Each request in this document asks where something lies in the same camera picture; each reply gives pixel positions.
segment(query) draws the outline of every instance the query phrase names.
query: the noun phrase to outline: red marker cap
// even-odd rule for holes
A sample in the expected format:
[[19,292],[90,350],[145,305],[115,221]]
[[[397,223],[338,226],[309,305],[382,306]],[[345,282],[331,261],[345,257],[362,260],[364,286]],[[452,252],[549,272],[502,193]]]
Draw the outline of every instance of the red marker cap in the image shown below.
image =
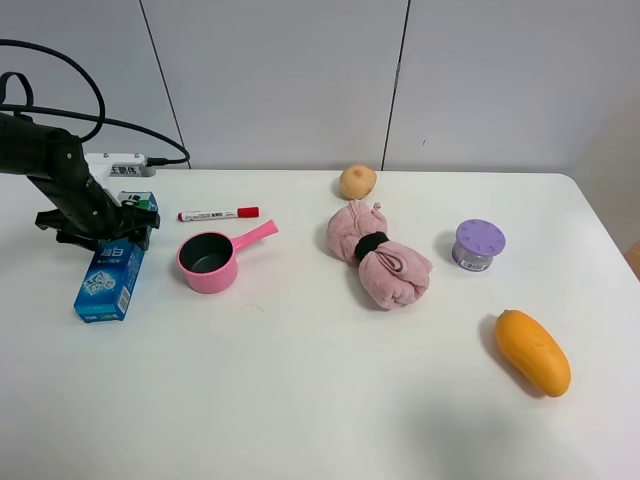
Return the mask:
[[238,209],[238,217],[240,218],[254,218],[260,216],[260,209],[258,207],[247,207]]

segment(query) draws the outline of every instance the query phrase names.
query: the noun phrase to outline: whiteboard marker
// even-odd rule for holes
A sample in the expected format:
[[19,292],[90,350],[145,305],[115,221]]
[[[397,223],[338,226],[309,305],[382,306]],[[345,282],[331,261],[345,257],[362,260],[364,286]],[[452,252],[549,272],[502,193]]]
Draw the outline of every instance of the whiteboard marker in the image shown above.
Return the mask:
[[200,220],[217,220],[219,218],[253,218],[260,216],[258,207],[238,208],[236,210],[194,210],[190,212],[180,212],[178,221],[198,222]]

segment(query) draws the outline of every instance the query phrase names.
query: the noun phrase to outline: purple lid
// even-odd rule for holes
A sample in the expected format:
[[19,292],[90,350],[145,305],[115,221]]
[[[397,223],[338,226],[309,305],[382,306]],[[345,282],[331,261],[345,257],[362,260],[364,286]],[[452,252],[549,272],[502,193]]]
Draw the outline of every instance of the purple lid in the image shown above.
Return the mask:
[[456,240],[471,253],[485,257],[499,255],[507,243],[498,227],[477,218],[460,224],[456,230]]

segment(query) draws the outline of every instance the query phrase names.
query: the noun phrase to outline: blue box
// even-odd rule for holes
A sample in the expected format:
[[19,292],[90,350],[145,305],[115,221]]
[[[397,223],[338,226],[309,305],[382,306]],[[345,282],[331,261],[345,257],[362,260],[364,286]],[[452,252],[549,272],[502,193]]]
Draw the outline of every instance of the blue box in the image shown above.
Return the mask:
[[[120,192],[118,200],[157,211],[151,192]],[[148,245],[152,228],[147,229]],[[124,320],[136,285],[144,250],[126,238],[100,242],[73,308],[86,323]]]

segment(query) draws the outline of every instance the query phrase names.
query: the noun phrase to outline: pink handle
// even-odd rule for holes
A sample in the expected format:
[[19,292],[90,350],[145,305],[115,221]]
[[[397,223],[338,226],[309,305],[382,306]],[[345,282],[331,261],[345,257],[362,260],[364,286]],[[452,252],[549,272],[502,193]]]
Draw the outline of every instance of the pink handle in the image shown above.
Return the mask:
[[258,240],[262,240],[269,235],[273,235],[274,233],[278,233],[278,227],[276,226],[276,222],[273,220],[269,220],[264,225],[260,225],[258,228],[251,230],[250,232],[245,233],[244,235],[240,235],[239,237],[232,238],[231,243],[233,244],[233,248],[237,251],[242,250],[245,247],[248,247],[252,243],[257,242]]

